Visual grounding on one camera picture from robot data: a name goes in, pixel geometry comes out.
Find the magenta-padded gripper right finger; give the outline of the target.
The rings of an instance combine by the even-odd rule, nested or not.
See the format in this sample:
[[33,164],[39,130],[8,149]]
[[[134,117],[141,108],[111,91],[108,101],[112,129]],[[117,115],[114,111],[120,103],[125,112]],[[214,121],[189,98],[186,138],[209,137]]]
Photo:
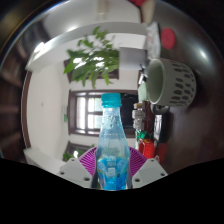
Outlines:
[[130,147],[128,188],[141,188],[167,175],[155,158],[147,159],[135,148]]

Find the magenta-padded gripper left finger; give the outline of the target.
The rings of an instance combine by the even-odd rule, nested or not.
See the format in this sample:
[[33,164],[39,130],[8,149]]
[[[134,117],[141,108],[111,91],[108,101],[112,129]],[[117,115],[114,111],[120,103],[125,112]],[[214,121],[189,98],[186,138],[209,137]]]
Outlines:
[[79,158],[70,158],[57,175],[78,186],[97,189],[99,187],[96,173],[96,147],[87,150]]

